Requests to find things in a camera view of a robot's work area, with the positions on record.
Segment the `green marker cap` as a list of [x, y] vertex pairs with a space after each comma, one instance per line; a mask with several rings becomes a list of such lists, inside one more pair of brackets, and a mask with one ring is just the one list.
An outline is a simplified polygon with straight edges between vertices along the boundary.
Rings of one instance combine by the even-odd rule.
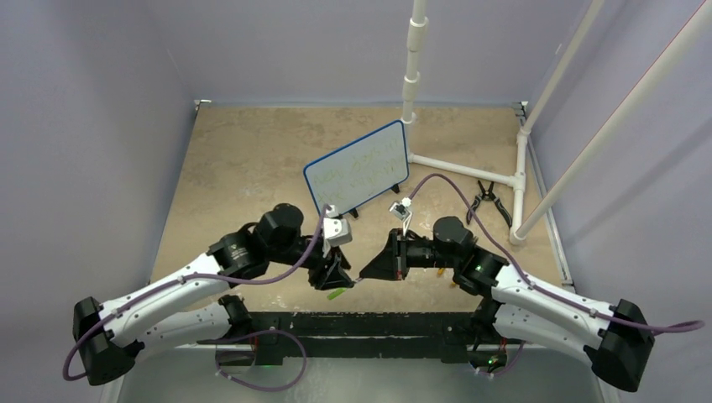
[[339, 288], [331, 292], [330, 294], [327, 295], [327, 299], [329, 301], [333, 301], [335, 298], [339, 297], [342, 295], [345, 291], [347, 291], [347, 288]]

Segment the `blue framed whiteboard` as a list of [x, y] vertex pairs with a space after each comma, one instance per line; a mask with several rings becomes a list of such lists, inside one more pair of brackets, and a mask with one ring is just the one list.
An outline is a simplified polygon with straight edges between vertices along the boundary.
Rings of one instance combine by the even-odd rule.
[[405, 125], [388, 123], [306, 164], [302, 173], [317, 209], [328, 204], [351, 212], [408, 179]]

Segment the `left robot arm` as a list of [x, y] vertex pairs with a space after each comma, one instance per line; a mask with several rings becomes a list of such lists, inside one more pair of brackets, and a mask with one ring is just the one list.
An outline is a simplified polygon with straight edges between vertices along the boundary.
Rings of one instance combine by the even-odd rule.
[[316, 290], [353, 286], [341, 250], [353, 239], [348, 220], [325, 205], [312, 235], [302, 234], [303, 221], [298, 207], [278, 204], [155, 283], [109, 301], [79, 300], [73, 307], [75, 344], [63, 364], [63, 378], [105, 385], [163, 349], [212, 340], [241, 343], [249, 335], [250, 320], [237, 297], [186, 310], [237, 285], [273, 284], [305, 268]]

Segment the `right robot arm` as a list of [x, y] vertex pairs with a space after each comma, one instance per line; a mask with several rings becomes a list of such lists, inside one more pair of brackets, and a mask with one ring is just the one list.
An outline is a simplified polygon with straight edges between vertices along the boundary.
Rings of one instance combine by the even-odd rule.
[[522, 275], [509, 260], [478, 246], [457, 217], [438, 219], [431, 238], [390, 230], [383, 250], [359, 274], [397, 281], [411, 268], [451, 269], [461, 290], [481, 297], [459, 329], [476, 343], [538, 344], [587, 364], [619, 390], [638, 391], [655, 339], [636, 304], [590, 300]]

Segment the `yellow handled pliers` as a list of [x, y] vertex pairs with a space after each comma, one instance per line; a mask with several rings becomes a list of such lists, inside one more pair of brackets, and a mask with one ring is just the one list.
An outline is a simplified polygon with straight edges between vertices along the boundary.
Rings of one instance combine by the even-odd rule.
[[[448, 274], [448, 269], [446, 269], [446, 268], [439, 268], [437, 270], [437, 278], [445, 279], [447, 277], [447, 274]], [[450, 280], [450, 283], [449, 283], [450, 288], [454, 289], [457, 286], [458, 285], [453, 280]]]

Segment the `white pvc pipe frame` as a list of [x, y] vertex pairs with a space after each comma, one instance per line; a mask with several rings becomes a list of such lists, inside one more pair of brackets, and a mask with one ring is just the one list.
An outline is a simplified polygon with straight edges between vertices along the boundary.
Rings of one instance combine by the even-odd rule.
[[[532, 130], [552, 185], [698, 7], [695, 1], [607, 1]], [[461, 102], [538, 102], [583, 20], [585, 1], [431, 1], [422, 73], [445, 111], [423, 109], [416, 148], [510, 174], [517, 124], [476, 121]], [[704, 233], [711, 218], [711, 31], [616, 131], [555, 212], [566, 246]]]

